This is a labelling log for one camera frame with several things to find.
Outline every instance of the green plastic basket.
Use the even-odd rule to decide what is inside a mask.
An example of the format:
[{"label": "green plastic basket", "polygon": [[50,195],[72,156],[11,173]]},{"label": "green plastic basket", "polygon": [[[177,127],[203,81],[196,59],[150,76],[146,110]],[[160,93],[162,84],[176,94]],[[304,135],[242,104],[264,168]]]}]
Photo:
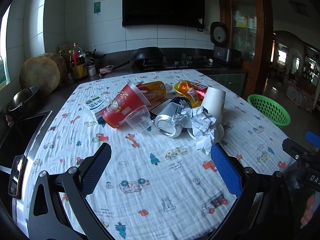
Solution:
[{"label": "green plastic basket", "polygon": [[268,117],[280,129],[290,124],[291,118],[288,112],[272,99],[262,95],[250,95],[248,96],[247,101]]}]

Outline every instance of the screw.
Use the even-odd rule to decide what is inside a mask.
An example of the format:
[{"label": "screw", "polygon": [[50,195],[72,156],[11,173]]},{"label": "screw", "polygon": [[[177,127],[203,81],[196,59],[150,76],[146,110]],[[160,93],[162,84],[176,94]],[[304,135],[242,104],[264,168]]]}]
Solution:
[{"label": "screw", "polygon": [[253,173],[253,168],[251,168],[251,167],[246,167],[244,170],[245,170],[245,172],[248,173],[248,174]]},{"label": "screw", "polygon": [[77,168],[76,168],[76,167],[71,167],[71,168],[68,170],[68,172],[69,172],[70,174],[76,173],[76,171],[77,171]]},{"label": "screw", "polygon": [[46,174],[47,174],[46,171],[41,171],[41,172],[39,173],[39,176],[40,176],[40,177],[44,177]]},{"label": "screw", "polygon": [[282,173],[281,173],[280,171],[276,171],[276,176],[277,176],[278,178],[281,178],[281,177],[282,177]]}]

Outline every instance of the blue gripper pad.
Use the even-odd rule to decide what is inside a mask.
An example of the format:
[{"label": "blue gripper pad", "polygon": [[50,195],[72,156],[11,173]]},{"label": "blue gripper pad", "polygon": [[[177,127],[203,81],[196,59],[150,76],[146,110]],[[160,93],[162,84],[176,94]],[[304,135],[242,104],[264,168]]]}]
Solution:
[{"label": "blue gripper pad", "polygon": [[318,148],[320,148],[320,137],[317,136],[316,134],[308,131],[306,133],[306,140],[312,143],[313,145],[317,146]]},{"label": "blue gripper pad", "polygon": [[214,144],[211,147],[210,155],[211,160],[218,169],[218,172],[224,184],[227,186],[228,191],[239,198],[242,193],[241,178],[233,168],[232,164],[229,162],[226,156],[227,154],[225,155],[219,146]]},{"label": "blue gripper pad", "polygon": [[95,153],[94,160],[84,175],[81,190],[81,195],[84,198],[93,193],[110,159],[111,146],[108,143],[103,143]]}]

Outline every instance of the tablecloth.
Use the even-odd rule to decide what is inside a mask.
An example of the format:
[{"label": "tablecloth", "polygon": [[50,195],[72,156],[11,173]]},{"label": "tablecloth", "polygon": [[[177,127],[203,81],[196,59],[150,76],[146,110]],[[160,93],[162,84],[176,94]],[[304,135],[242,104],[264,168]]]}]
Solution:
[{"label": "tablecloth", "polygon": [[[111,145],[111,160],[86,199],[115,239],[194,239],[214,230],[223,220],[236,198],[228,192],[210,156],[196,151],[195,141],[187,132],[167,138],[152,126],[137,134],[128,125],[119,129],[98,125],[84,113],[82,103],[88,98],[100,96],[111,102],[128,80],[135,84],[189,80],[224,90],[225,134],[221,145],[225,151],[243,166],[264,174],[284,171],[294,161],[282,150],[287,136],[278,127],[245,100],[196,70],[106,78],[79,85],[44,136],[28,180],[26,220],[39,172],[57,174],[79,166],[103,141]],[[177,153],[174,160],[165,158],[168,152]],[[61,194],[61,200],[74,229],[83,232],[68,196]]]}]

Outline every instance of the kitchen sink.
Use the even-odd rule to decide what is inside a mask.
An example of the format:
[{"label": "kitchen sink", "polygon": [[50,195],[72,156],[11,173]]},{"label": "kitchen sink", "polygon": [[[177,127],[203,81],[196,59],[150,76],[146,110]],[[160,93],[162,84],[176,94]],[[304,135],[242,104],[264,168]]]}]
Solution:
[{"label": "kitchen sink", "polygon": [[0,198],[11,216],[12,197],[8,194],[8,186],[13,160],[17,155],[27,156],[36,136],[35,132],[47,115],[48,113],[43,113],[16,122],[0,142]]}]

